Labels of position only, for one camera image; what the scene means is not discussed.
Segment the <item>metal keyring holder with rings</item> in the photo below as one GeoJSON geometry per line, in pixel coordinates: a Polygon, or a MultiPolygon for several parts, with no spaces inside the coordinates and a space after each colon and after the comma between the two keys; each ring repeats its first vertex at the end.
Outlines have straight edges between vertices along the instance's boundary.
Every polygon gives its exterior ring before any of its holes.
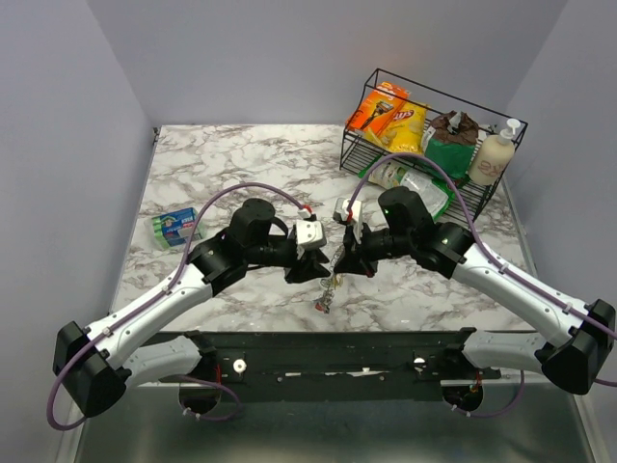
{"type": "Polygon", "coordinates": [[[329,313],[331,311],[331,306],[335,297],[335,291],[339,288],[339,286],[334,286],[334,277],[337,275],[342,275],[334,273],[334,266],[343,251],[343,245],[339,245],[336,248],[329,263],[330,275],[327,278],[323,278],[320,280],[320,287],[322,288],[322,292],[314,301],[314,308],[321,313],[329,313]]]}

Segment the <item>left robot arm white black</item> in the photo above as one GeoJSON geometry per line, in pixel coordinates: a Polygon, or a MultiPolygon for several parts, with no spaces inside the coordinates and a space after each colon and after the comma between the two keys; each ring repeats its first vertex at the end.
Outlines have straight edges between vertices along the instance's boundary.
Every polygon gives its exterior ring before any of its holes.
{"type": "Polygon", "coordinates": [[[206,379],[212,355],[187,335],[149,344],[162,328],[246,277],[252,267],[282,269],[289,284],[328,276],[324,227],[308,208],[292,227],[262,199],[248,199],[227,227],[183,257],[164,281],[86,327],[71,321],[56,338],[52,370],[85,418],[115,405],[126,390],[169,376],[206,379]]]}

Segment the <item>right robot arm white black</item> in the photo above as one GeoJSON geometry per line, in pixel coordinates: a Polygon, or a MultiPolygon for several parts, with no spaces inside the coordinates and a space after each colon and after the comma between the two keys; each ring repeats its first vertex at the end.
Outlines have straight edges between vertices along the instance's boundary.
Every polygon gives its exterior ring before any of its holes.
{"type": "Polygon", "coordinates": [[[360,201],[340,199],[334,218],[344,225],[337,274],[373,277],[384,259],[409,257],[421,268],[470,286],[533,327],[531,333],[475,330],[443,354],[445,370],[463,378],[476,368],[511,368],[546,376],[560,389],[587,394],[612,350],[616,311],[602,299],[586,303],[531,277],[462,226],[437,223],[418,193],[391,188],[378,199],[387,226],[362,220],[360,201]]]}

